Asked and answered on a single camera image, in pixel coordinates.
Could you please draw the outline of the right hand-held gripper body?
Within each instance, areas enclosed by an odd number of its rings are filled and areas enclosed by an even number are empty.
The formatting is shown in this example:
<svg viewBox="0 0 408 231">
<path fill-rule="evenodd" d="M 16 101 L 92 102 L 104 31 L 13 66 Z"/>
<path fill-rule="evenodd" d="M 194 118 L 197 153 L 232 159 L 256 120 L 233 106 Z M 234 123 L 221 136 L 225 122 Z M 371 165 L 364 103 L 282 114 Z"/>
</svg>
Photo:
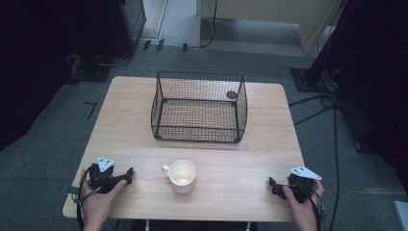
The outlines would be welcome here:
<svg viewBox="0 0 408 231">
<path fill-rule="evenodd" d="M 290 169 L 288 177 L 289 187 L 299 203 L 303 203 L 305 199 L 312 196 L 316 180 L 321 180 L 321 176 L 307 167 L 294 167 Z"/>
</svg>

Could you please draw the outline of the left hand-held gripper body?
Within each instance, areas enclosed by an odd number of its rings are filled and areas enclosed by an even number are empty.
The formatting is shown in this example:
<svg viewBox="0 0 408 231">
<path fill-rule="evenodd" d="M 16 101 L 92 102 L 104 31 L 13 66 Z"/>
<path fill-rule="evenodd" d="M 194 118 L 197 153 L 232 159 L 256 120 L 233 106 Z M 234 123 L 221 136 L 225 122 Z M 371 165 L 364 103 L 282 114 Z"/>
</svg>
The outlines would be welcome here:
<svg viewBox="0 0 408 231">
<path fill-rule="evenodd" d="M 99 193 L 109 193 L 121 180 L 128 180 L 128 173 L 114 176 L 115 161 L 97 157 L 96 162 L 90 166 L 90 187 L 98 189 Z"/>
</svg>

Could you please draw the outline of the white cup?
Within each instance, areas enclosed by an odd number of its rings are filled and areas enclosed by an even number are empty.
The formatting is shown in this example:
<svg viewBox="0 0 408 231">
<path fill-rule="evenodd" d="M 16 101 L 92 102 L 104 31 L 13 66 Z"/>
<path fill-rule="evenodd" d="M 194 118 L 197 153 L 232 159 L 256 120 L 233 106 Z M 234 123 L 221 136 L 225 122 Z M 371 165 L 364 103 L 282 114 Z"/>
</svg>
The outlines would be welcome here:
<svg viewBox="0 0 408 231">
<path fill-rule="evenodd" d="M 170 166 L 162 166 L 162 172 L 168 177 L 170 186 L 176 193 L 185 194 L 193 190 L 196 170 L 192 162 L 178 160 Z"/>
</svg>

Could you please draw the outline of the black wire basket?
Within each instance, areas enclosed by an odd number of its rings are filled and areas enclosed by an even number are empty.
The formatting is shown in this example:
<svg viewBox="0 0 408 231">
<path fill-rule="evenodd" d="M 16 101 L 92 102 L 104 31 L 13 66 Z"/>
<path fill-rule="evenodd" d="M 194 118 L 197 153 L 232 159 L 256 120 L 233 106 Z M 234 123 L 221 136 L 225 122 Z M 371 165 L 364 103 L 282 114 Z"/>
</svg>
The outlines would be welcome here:
<svg viewBox="0 0 408 231">
<path fill-rule="evenodd" d="M 238 94 L 236 99 L 226 96 Z M 241 75 L 160 71 L 151 109 L 151 129 L 163 141 L 237 143 L 247 122 Z"/>
</svg>

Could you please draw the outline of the person's right hand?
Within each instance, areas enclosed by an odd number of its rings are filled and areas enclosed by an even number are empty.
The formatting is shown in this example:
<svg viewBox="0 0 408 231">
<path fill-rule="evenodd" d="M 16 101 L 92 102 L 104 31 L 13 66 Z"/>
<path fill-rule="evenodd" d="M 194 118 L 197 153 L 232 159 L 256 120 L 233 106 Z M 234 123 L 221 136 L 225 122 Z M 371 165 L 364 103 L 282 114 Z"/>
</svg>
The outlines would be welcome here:
<svg viewBox="0 0 408 231">
<path fill-rule="evenodd" d="M 283 187 L 283 192 L 289 202 L 293 218 L 296 224 L 298 224 L 301 221 L 317 222 L 314 208 L 319 205 L 319 197 L 323 196 L 324 187 L 319 180 L 315 181 L 315 185 L 316 192 L 311 197 L 314 204 L 312 204 L 309 200 L 303 203 L 297 202 L 296 199 L 294 198 L 293 191 L 288 186 Z"/>
</svg>

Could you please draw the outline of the person's left hand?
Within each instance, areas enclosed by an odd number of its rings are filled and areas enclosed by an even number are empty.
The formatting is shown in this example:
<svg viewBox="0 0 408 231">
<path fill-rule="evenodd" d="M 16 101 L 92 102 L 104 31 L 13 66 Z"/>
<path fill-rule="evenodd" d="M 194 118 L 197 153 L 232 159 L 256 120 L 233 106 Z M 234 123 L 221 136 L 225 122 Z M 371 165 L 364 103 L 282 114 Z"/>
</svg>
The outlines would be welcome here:
<svg viewBox="0 0 408 231">
<path fill-rule="evenodd" d="M 95 193 L 83 202 L 84 224 L 86 222 L 105 222 L 115 203 L 116 198 L 126 187 L 126 181 L 121 180 L 108 193 Z"/>
</svg>

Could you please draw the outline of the pale flat box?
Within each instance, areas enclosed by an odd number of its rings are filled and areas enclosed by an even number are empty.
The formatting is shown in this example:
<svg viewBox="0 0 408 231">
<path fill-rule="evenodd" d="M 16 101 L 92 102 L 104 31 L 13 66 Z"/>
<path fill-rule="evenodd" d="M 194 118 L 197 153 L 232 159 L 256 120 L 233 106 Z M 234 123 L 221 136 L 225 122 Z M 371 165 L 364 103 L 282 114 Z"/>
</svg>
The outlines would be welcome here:
<svg viewBox="0 0 408 231">
<path fill-rule="evenodd" d="M 408 202 L 396 200 L 394 206 L 402 231 L 408 231 Z"/>
</svg>

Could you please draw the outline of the dark stand base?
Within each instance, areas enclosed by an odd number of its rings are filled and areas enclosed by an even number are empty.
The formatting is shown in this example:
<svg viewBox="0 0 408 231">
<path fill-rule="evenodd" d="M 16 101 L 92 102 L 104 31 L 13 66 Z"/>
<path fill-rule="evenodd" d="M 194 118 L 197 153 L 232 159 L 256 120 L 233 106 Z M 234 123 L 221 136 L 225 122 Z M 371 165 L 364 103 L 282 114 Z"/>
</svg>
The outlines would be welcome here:
<svg viewBox="0 0 408 231">
<path fill-rule="evenodd" d="M 75 54 L 67 60 L 72 70 L 67 81 L 69 85 L 78 85 L 80 82 L 104 83 L 107 81 L 112 68 L 111 59 L 102 56 L 86 55 L 81 57 Z"/>
</svg>

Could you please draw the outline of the dark curtain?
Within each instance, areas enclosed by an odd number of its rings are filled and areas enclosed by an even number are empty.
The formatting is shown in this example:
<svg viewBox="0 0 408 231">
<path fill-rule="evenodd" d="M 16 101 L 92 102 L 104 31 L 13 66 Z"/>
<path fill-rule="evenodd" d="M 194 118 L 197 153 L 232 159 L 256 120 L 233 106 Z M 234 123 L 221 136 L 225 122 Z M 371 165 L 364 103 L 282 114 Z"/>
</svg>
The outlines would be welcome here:
<svg viewBox="0 0 408 231">
<path fill-rule="evenodd" d="M 106 52 L 108 0 L 0 0 L 0 151 L 23 137 L 71 77 Z"/>
<path fill-rule="evenodd" d="M 362 140 L 408 190 L 408 0 L 347 0 L 307 83 L 325 69 L 340 71 L 340 92 L 364 118 Z"/>
</svg>

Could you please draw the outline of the dark cabinet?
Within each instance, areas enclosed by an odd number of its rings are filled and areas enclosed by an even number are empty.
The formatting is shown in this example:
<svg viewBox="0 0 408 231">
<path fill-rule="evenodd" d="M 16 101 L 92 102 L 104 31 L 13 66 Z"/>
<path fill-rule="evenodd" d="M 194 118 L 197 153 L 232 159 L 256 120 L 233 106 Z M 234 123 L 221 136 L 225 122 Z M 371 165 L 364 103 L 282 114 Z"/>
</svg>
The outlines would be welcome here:
<svg viewBox="0 0 408 231">
<path fill-rule="evenodd" d="M 132 54 L 146 22 L 142 0 L 108 0 L 120 54 Z"/>
</svg>

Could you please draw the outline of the light wooden cabinet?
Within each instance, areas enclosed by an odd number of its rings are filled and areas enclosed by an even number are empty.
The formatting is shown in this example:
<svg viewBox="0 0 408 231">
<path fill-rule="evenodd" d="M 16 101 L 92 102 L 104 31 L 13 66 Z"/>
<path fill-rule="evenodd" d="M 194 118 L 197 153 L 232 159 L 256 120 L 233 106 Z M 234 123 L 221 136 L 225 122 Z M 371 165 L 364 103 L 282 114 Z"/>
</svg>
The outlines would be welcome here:
<svg viewBox="0 0 408 231">
<path fill-rule="evenodd" d="M 198 20 L 203 17 L 293 24 L 306 55 L 335 21 L 344 0 L 196 0 Z"/>
</svg>

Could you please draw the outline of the black stand base plate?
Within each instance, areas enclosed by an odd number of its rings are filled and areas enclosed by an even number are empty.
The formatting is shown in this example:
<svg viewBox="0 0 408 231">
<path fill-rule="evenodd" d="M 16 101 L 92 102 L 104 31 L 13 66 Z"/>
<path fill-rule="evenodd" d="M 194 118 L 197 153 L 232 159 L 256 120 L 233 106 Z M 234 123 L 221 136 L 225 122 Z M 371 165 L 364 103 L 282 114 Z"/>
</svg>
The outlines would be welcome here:
<svg viewBox="0 0 408 231">
<path fill-rule="evenodd" d="M 310 74 L 308 69 L 292 68 L 291 74 L 298 91 L 329 92 L 321 74 Z"/>
</svg>

